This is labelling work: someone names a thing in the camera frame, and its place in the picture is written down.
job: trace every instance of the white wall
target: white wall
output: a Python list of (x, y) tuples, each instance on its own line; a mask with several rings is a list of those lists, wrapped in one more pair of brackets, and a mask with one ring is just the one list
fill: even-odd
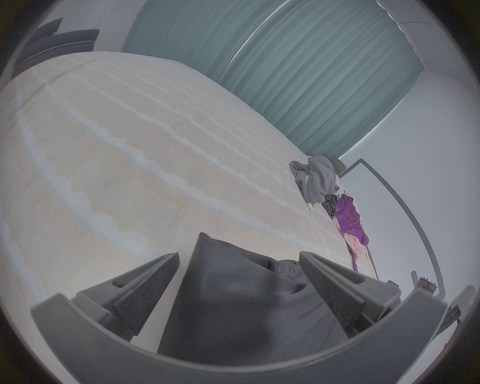
[(479, 91), (473, 70), (448, 31), (420, 0), (378, 0), (398, 23), (425, 69), (443, 73)]
[[(480, 287), (480, 96), (441, 73), (422, 73), (404, 99), (345, 153), (369, 163), (405, 201), (438, 259), (451, 302)], [(437, 337), (403, 383), (438, 356), (454, 326)]]
[(41, 25), (63, 17), (57, 34), (99, 29), (94, 51), (120, 52), (146, 0), (63, 0)]

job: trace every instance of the gray garment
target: gray garment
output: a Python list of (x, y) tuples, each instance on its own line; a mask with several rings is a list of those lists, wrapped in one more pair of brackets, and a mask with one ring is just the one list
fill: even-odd
[(335, 170), (325, 156), (309, 157), (308, 164), (290, 161), (290, 170), (306, 203), (323, 203), (325, 195), (338, 191)]
[(200, 233), (158, 353), (246, 366), (300, 358), (346, 340), (298, 262)]

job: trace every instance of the black cloth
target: black cloth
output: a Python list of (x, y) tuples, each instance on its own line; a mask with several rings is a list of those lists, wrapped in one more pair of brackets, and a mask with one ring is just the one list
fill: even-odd
[(346, 340), (298, 262), (200, 233), (158, 353), (205, 364), (260, 365)]
[(325, 201), (322, 203), (332, 220), (335, 217), (335, 205), (337, 201), (338, 199), (335, 195), (325, 195)]

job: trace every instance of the bed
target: bed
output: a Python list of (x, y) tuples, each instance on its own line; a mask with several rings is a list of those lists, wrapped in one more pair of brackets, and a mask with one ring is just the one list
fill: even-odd
[[(294, 182), (288, 163), (307, 156), (181, 63), (111, 52), (58, 57), (10, 82), (0, 114), (1, 303), (64, 382), (74, 379), (30, 308), (178, 252), (155, 335), (147, 323), (143, 341), (132, 341), (154, 348), (199, 232), (276, 259), (310, 251), (352, 266), (327, 212), (320, 204), (311, 212)], [(357, 265), (375, 277), (366, 253)]]

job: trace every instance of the curtain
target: curtain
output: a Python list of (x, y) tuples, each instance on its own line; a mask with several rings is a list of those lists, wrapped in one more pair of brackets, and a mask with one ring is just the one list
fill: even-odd
[(423, 71), (375, 0), (149, 0), (124, 51), (181, 61), (301, 151), (340, 157)]

